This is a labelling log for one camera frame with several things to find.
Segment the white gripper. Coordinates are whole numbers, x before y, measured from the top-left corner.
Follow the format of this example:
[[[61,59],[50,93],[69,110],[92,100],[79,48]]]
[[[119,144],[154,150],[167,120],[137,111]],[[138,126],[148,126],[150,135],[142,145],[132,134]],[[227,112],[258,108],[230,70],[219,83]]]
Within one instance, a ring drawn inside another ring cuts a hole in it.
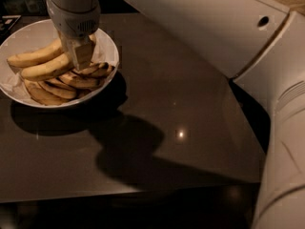
[[[98,0],[46,0],[48,14],[58,33],[63,51],[78,70],[89,67],[95,43],[89,35],[97,31]]]

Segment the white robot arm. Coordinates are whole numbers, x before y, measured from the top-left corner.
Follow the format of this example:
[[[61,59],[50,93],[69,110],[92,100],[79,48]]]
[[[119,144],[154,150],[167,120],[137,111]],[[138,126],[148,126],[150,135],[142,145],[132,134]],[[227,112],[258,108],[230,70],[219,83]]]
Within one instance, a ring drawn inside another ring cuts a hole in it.
[[[305,0],[124,0],[236,85],[271,119],[251,229],[305,229]],[[97,29],[98,0],[47,0],[71,42]]]

